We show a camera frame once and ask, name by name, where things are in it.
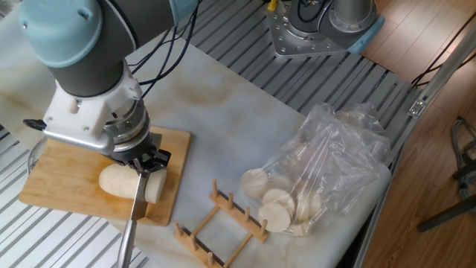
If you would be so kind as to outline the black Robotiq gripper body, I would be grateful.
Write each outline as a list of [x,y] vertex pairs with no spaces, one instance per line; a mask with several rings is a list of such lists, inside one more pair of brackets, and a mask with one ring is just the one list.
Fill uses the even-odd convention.
[[131,148],[120,152],[113,152],[107,158],[119,165],[134,165],[137,159],[140,163],[144,163],[153,158],[155,153],[155,145],[151,135],[147,135],[143,141],[134,144]]

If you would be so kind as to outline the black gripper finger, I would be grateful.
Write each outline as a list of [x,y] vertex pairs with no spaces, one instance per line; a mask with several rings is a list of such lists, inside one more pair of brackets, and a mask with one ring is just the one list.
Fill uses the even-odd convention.
[[146,176],[149,174],[149,163],[140,159],[133,159],[127,162],[127,165],[135,170],[139,176]]
[[156,172],[163,170],[168,166],[171,153],[166,150],[156,150],[149,153],[150,160],[147,162],[147,170],[149,172]]

